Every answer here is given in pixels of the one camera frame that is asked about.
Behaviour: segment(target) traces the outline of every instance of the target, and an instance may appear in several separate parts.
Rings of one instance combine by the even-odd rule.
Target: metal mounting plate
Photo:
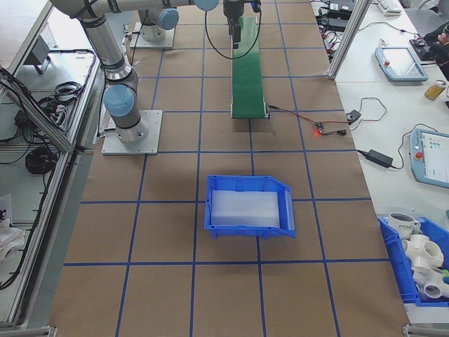
[[[139,32],[142,24],[140,21],[135,23],[134,32]],[[133,34],[131,39],[130,48],[131,49],[171,49],[173,48],[173,42],[175,40],[175,29],[166,30],[166,37],[164,40],[150,42],[142,37],[138,38],[138,34]]]
[[[162,110],[141,110],[142,118],[148,123],[148,136],[138,142],[124,143],[115,132],[107,133],[101,153],[103,154],[157,154],[161,134]],[[108,128],[115,128],[111,119]]]

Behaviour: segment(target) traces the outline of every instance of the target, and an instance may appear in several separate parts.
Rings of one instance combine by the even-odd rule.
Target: screen
[[[426,177],[449,183],[449,138],[425,132],[421,136]]]
[[[390,69],[396,76],[408,78],[422,76],[407,48],[386,48],[383,51],[385,58],[390,61]]]

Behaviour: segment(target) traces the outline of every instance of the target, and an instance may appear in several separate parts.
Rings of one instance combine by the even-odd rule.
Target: white desk
[[[399,29],[415,32],[405,12],[399,17],[388,18],[375,6],[371,6],[361,28],[371,22],[388,22]],[[401,144],[402,135],[410,131],[415,124],[427,124],[440,132],[449,133],[449,110],[444,103],[449,98],[444,93],[435,101],[424,97],[424,92],[430,84],[437,79],[444,79],[440,69],[426,67],[429,80],[422,84],[393,84],[384,76],[374,57],[380,39],[384,39],[389,46],[410,46],[408,40],[412,38],[412,34],[401,33],[387,25],[372,25],[360,31],[336,78],[346,113],[353,109],[358,110],[363,97],[376,97],[385,104],[388,112],[384,118],[378,122],[362,121],[352,132],[352,137],[357,149],[382,152],[394,158],[395,166],[401,165],[397,149]],[[383,111],[378,102],[365,100],[362,118],[376,119]],[[408,141],[409,138],[406,137],[401,148],[405,166],[400,171],[382,168],[360,157],[375,211],[378,214],[400,211],[412,216],[426,216],[449,228],[449,220],[445,216],[445,211],[449,209],[449,189],[419,183],[413,178]],[[429,310],[416,305],[406,305],[412,323],[449,322],[449,309],[439,309]]]

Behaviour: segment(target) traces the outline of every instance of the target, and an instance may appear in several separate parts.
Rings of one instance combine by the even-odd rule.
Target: white mug
[[[409,240],[412,233],[418,233],[420,231],[421,226],[415,218],[403,213],[390,213],[388,224],[399,233],[401,240]]]

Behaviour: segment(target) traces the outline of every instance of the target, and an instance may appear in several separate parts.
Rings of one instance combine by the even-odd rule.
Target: blue plastic bin
[[[235,192],[277,192],[279,228],[247,226],[244,223],[237,226],[213,226],[210,222],[212,213],[212,192],[214,190]],[[281,235],[296,237],[291,189],[270,176],[208,176],[204,228],[209,231],[213,238],[216,238],[219,235],[258,236],[263,239],[268,237],[279,237]]]
[[[413,281],[410,261],[403,250],[398,232],[388,225],[388,216],[380,216],[378,219],[402,301],[414,303],[419,307],[449,307],[449,299],[429,298],[417,290]],[[416,220],[421,223],[422,234],[428,236],[431,241],[440,246],[444,255],[444,268],[449,269],[449,232],[427,218],[417,218]]]

